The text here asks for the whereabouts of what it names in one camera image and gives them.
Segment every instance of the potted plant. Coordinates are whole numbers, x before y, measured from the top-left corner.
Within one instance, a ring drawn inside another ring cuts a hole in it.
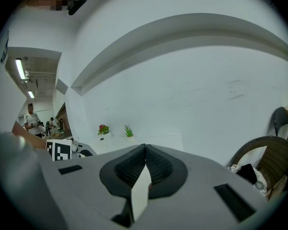
[[[126,133],[125,133],[125,135],[127,136],[127,137],[133,137],[133,132],[132,132],[132,129],[130,128],[130,126],[128,125],[125,125],[125,131],[126,131]]]
[[[111,139],[111,132],[109,127],[106,125],[99,126],[98,135],[101,136],[101,140]]]

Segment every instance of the fluorescent light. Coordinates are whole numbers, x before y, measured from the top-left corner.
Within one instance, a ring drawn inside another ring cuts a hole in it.
[[[21,79],[25,79],[25,75],[24,75],[24,70],[23,70],[23,65],[21,63],[21,59],[16,59],[16,66],[17,66],[20,78]]]
[[[32,91],[28,91],[28,93],[29,93],[30,97],[33,99],[34,95],[33,95]]]

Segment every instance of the black slot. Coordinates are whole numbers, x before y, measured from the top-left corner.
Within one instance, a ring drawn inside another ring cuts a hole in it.
[[[68,173],[71,173],[71,172],[74,172],[74,171],[78,171],[78,170],[81,170],[81,169],[82,169],[82,167],[80,165],[74,165],[74,166],[70,166],[70,167],[59,169],[59,172],[61,174],[68,174]]]
[[[215,186],[214,188],[239,222],[255,213],[228,184]]]

